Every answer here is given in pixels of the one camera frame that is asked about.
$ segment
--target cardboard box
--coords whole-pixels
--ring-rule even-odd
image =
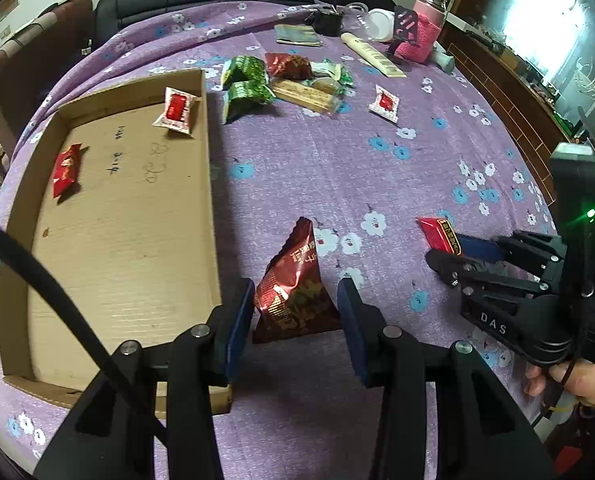
[[[191,110],[193,138],[152,126],[167,86],[200,97]],[[207,119],[201,70],[139,79],[59,108],[24,172],[7,232],[56,277],[109,353],[127,339],[144,347],[172,341],[221,303]],[[80,189],[53,199],[56,156],[76,142]],[[6,383],[66,408],[98,372],[6,266],[0,352]],[[213,413],[227,412],[230,400],[229,388],[212,388]]]

